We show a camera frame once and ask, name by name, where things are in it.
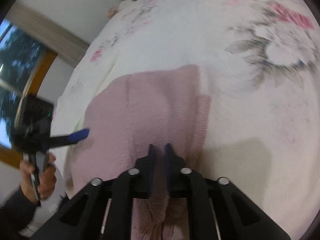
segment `bed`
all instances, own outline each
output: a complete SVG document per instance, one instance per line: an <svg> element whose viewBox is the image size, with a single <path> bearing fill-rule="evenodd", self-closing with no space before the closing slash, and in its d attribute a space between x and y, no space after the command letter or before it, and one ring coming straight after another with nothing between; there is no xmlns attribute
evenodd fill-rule
<svg viewBox="0 0 320 240"><path fill-rule="evenodd" d="M52 135L82 128L120 76L196 64L212 98L198 170L229 177L298 240L320 209L315 16L304 0L126 0L74 70ZM53 153L68 184L72 148Z"/></svg>

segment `human hand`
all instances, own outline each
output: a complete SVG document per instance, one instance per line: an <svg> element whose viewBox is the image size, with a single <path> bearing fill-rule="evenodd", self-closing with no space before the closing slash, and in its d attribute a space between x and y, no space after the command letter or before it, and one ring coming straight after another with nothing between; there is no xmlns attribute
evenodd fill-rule
<svg viewBox="0 0 320 240"><path fill-rule="evenodd" d="M41 199L46 199L51 196L54 191L57 178L55 177L56 168L51 163L56 160L52 154L49 153L49 164L47 169L39 177L40 185L38 187L38 192ZM20 171L22 176L22 181L20 182L20 187L23 194L32 203L37 203L38 199L36 197L36 192L33 189L31 175L35 171L34 166L32 166L27 160L23 160L20 163Z"/></svg>

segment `floral pattern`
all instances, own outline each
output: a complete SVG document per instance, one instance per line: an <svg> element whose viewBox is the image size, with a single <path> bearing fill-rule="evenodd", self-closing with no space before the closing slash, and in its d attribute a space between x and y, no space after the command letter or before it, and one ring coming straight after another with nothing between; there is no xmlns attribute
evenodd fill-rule
<svg viewBox="0 0 320 240"><path fill-rule="evenodd" d="M256 86L268 75L275 78L284 75L303 88L299 71L317 71L320 59L318 45L309 33L314 29L311 20L274 2L259 8L260 21L229 28L235 33L247 34L248 39L236 41L225 50L247 54L243 59L258 68Z"/></svg>

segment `silver screw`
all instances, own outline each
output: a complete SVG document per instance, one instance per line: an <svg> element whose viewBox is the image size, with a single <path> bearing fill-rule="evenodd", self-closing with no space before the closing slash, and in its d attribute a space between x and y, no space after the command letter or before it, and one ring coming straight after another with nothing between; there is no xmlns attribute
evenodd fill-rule
<svg viewBox="0 0 320 240"><path fill-rule="evenodd" d="M226 177L221 177L218 179L218 182L221 184L221 185L227 185L229 184L230 180Z"/></svg>
<svg viewBox="0 0 320 240"><path fill-rule="evenodd" d="M91 183L91 185L99 186L102 183L102 179L94 178L94 179L91 180L90 183Z"/></svg>
<svg viewBox="0 0 320 240"><path fill-rule="evenodd" d="M190 173L192 172L192 169L190 169L190 168L182 168L182 169L180 170L180 172L181 172L182 174L190 174Z"/></svg>
<svg viewBox="0 0 320 240"><path fill-rule="evenodd" d="M138 169L136 169L136 168L132 168L132 169L128 170L128 173L130 175L137 175L137 174L139 174L139 172L140 171Z"/></svg>

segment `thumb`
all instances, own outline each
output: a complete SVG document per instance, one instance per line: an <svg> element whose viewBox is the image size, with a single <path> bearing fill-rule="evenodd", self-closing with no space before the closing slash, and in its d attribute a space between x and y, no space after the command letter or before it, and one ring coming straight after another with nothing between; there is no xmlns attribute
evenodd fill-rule
<svg viewBox="0 0 320 240"><path fill-rule="evenodd" d="M29 186L32 186L31 175L34 170L35 168L27 160L24 160L20 163L22 180Z"/></svg>

